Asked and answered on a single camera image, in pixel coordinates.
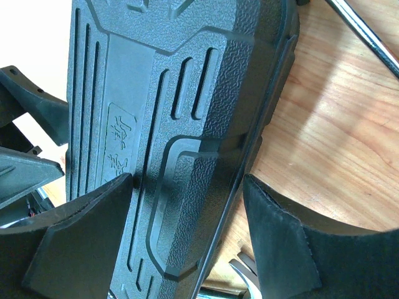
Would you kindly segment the black plastic tool case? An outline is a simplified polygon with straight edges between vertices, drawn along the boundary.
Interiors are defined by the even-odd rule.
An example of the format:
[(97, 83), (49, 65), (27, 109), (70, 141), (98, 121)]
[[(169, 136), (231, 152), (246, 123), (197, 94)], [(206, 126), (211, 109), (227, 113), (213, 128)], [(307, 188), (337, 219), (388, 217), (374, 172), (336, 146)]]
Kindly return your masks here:
[(134, 190), (117, 298), (194, 298), (294, 62), (295, 1), (74, 1), (66, 198)]

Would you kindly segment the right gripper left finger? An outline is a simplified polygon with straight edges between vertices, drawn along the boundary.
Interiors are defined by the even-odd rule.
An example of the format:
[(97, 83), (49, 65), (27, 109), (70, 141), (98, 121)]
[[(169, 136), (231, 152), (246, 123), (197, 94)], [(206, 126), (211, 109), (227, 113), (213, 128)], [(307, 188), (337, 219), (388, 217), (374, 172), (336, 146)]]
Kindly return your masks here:
[(1, 229), (1, 298), (106, 298), (133, 176)]

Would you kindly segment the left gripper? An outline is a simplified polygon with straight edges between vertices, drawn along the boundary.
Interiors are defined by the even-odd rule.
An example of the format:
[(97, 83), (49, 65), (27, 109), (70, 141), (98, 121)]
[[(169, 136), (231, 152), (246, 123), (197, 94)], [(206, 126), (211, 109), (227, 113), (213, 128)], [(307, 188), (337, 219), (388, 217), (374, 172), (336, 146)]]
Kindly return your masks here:
[(29, 113), (62, 146), (69, 142), (69, 106), (13, 65), (1, 69), (1, 84), (1, 228), (5, 229), (52, 208), (38, 190), (64, 175), (59, 163), (38, 157), (40, 147), (32, 145), (14, 120), (24, 111)]

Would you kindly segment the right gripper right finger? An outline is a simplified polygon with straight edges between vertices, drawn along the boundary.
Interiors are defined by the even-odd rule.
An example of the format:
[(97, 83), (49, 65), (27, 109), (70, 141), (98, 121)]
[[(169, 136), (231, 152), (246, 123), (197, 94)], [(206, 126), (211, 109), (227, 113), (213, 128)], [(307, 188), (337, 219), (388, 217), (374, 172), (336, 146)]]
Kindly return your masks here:
[(248, 174), (243, 195), (263, 298), (397, 298), (398, 231), (324, 216)]

